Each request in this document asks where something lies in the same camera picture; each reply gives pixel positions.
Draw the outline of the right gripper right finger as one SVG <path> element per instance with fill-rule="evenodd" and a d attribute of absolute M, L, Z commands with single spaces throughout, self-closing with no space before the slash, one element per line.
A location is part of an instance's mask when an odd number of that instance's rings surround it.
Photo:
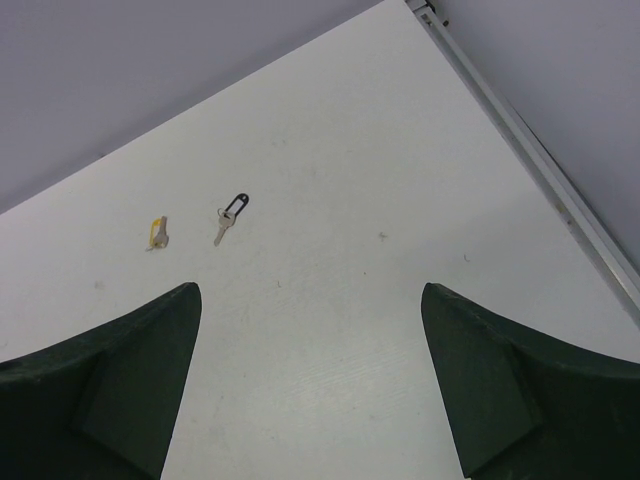
<path fill-rule="evenodd" d="M 497 315 L 443 285 L 421 314 L 467 479 L 636 479 L 639 366 Z"/>

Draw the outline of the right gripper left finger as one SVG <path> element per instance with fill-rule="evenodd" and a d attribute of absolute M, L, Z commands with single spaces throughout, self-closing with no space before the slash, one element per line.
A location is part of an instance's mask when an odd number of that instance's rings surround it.
<path fill-rule="evenodd" d="M 200 289 L 184 283 L 2 362 L 2 478 L 160 478 L 200 319 Z"/>

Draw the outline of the key with black tag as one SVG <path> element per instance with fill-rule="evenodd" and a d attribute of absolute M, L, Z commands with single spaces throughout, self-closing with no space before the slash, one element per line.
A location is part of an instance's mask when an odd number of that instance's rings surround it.
<path fill-rule="evenodd" d="M 219 209 L 218 213 L 218 233 L 214 239 L 214 246 L 220 245 L 228 229 L 234 226 L 238 216 L 249 204 L 250 197 L 246 193 L 239 193 L 224 209 Z"/>

